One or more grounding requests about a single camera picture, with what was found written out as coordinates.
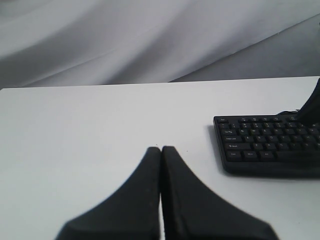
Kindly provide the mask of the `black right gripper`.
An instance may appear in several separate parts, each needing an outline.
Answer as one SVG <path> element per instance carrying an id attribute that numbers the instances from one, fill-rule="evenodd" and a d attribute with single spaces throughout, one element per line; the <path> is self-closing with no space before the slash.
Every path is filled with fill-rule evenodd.
<path id="1" fill-rule="evenodd" d="M 320 122 L 320 79 L 318 79 L 311 96 L 298 112 L 297 120 L 302 124 Z"/>

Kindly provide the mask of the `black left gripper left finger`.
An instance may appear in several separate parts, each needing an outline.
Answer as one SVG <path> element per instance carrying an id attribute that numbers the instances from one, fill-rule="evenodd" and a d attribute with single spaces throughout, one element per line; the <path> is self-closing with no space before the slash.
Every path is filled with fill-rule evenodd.
<path id="1" fill-rule="evenodd" d="M 158 240 L 161 151 L 149 147 L 131 176 L 106 200 L 65 223 L 58 240 Z"/>

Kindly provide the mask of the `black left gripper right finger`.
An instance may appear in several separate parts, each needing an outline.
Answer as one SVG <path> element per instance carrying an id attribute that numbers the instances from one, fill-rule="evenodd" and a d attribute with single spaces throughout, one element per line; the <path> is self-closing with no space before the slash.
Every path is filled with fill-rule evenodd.
<path id="1" fill-rule="evenodd" d="M 161 203 L 167 240 L 274 240 L 272 227 L 211 191 L 173 146 L 161 154 Z"/>

